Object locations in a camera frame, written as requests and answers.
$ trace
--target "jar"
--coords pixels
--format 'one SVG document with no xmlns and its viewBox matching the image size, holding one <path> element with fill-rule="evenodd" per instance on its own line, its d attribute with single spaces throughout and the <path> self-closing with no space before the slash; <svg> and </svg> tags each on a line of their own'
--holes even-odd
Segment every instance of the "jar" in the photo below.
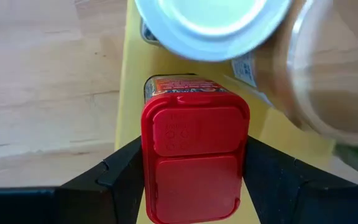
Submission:
<svg viewBox="0 0 358 224">
<path fill-rule="evenodd" d="M 294 0 L 274 35 L 232 66 L 298 127 L 358 144 L 358 1 Z"/>
</svg>

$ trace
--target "wooden table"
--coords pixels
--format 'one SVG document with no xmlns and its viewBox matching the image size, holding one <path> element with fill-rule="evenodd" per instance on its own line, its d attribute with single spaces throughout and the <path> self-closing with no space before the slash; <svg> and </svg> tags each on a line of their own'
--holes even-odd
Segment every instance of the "wooden table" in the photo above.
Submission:
<svg viewBox="0 0 358 224">
<path fill-rule="evenodd" d="M 126 0 L 0 1 L 0 187 L 60 185 L 114 151 Z"/>
</svg>

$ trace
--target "red container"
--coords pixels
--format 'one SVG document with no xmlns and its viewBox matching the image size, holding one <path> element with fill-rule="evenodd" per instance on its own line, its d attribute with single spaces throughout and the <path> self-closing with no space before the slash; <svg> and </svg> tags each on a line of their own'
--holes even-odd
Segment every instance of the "red container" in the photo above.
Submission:
<svg viewBox="0 0 358 224">
<path fill-rule="evenodd" d="M 247 103 L 197 75 L 159 75 L 145 84 L 142 150 L 154 223 L 221 220 L 240 203 L 249 126 Z"/>
</svg>

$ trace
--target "black plastic holder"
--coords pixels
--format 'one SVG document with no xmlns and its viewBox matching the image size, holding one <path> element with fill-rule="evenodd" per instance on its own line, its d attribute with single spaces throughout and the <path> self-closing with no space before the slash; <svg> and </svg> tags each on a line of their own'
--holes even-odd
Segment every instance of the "black plastic holder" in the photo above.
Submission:
<svg viewBox="0 0 358 224">
<path fill-rule="evenodd" d="M 243 178 L 261 224 L 358 224 L 358 185 L 251 137 Z M 133 224 L 143 189 L 139 137 L 60 187 L 0 189 L 0 223 Z"/>
</svg>

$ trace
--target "label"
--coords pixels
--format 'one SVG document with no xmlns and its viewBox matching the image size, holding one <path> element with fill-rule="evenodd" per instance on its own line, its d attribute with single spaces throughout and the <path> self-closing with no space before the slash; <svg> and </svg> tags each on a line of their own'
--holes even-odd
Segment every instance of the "label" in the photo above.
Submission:
<svg viewBox="0 0 358 224">
<path fill-rule="evenodd" d="M 236 78 L 257 88 L 254 77 L 254 56 L 252 52 L 231 60 L 231 65 Z"/>
<path fill-rule="evenodd" d="M 247 91 L 250 91 L 251 93 L 253 93 L 256 97 L 258 97 L 259 99 L 263 100 L 264 102 L 266 102 L 268 105 L 273 106 L 273 103 L 269 100 L 269 98 L 265 95 L 265 93 L 262 93 L 260 91 L 258 91 L 258 89 L 256 88 L 251 88 L 250 86 L 244 84 L 243 82 L 240 82 L 239 80 L 229 77 L 227 75 L 224 76 L 225 78 L 227 78 L 228 80 L 231 80 L 235 83 L 238 83 L 241 88 L 244 88 Z"/>
<path fill-rule="evenodd" d="M 144 87 L 145 101 L 163 93 L 226 92 L 214 81 L 197 75 L 157 75 L 150 78 Z"/>
</svg>

